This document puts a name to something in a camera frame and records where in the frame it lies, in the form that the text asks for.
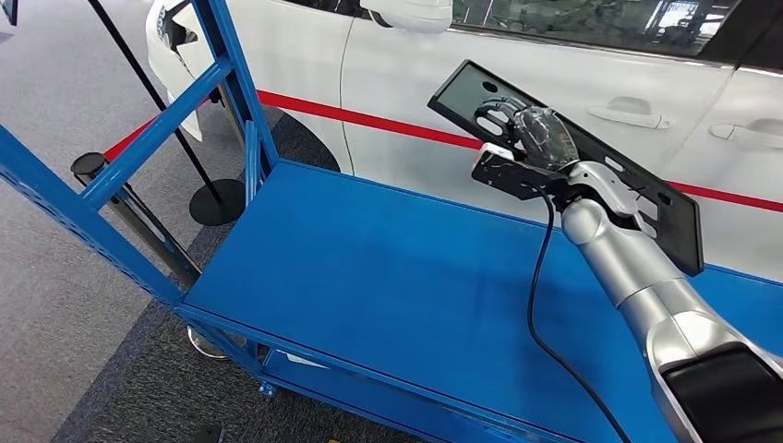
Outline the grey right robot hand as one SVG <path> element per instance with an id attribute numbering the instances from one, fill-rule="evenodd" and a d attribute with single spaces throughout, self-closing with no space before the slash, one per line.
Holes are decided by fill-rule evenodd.
<path id="1" fill-rule="evenodd" d="M 491 97 L 477 107 L 474 119 L 518 161 L 554 172 L 580 161 L 572 135 L 551 108 L 514 97 Z"/>

